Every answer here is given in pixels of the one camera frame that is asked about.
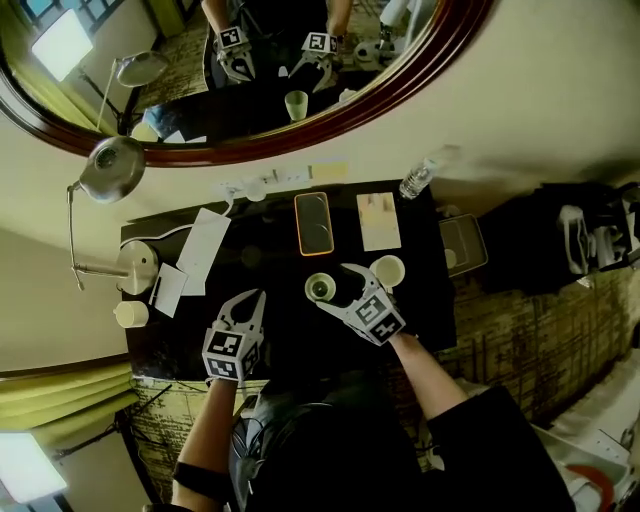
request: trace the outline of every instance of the plastic water bottle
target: plastic water bottle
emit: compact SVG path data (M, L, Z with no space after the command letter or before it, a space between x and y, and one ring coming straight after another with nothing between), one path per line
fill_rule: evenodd
M431 183L436 171L449 167L460 156L458 146L443 146L435 153L422 159L400 183L400 195L404 199L415 199Z

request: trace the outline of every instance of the small cup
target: small cup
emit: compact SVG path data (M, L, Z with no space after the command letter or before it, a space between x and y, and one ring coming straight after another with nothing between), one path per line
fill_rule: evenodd
M144 302L137 300L121 302L113 310L116 321L120 327L130 329L132 327L143 327L149 321L149 310Z
M374 261L369 268L376 275L380 284L384 286L387 293L393 293L393 288L403 281L406 274L402 260L391 254Z
M329 274L318 272L307 279L304 293L311 301L330 301L336 294L336 282Z
M307 117L309 108L309 95L304 91L291 91L284 97L284 104L291 121L302 121Z

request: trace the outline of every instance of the human arm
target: human arm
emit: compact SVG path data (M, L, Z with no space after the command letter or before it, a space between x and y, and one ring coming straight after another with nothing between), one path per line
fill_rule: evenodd
M329 0L327 31L332 36L343 36L351 18L353 0Z
M415 337L397 334L389 342L407 373L427 420L467 400L467 394Z
M468 398L413 336L390 340L439 446L451 499L465 509L574 510L567 488L508 391Z
M202 410L180 452L179 464L188 464L218 475L229 474L229 448L237 386L237 382L227 380L216 380L211 384ZM218 512L224 506L224 503L175 480L171 503L193 512Z
M231 27L227 0L202 0L202 10L216 34Z

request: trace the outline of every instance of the white cable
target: white cable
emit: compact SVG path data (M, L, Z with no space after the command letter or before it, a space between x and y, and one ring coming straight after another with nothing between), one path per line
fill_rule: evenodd
M226 217L227 215L229 215L229 213L231 213L231 209L233 208L233 196L235 194L235 190L228 188L226 192L227 192L227 197L225 201L227 202L229 207L222 214L223 217ZM193 226L194 226L193 224L185 224L184 226L178 226L177 228L173 228L172 230L167 231L166 233L163 233L162 235L158 235L158 236L134 236L133 238L129 238L128 240L121 242L120 249L122 249L129 242L143 241L143 240L163 240L173 235L174 233L177 233L178 231L182 231L184 229L191 229Z

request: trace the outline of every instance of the wooden mirror frame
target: wooden mirror frame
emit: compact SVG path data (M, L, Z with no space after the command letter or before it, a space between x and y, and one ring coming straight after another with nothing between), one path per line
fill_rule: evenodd
M431 24L413 48L347 104L316 114L292 127L222 142L144 143L151 167L226 165L270 158L342 135L381 116L413 96L450 65L487 19L493 0L439 0ZM0 46L0 110L34 137L57 148L88 156L105 138L79 128L33 100L13 77Z

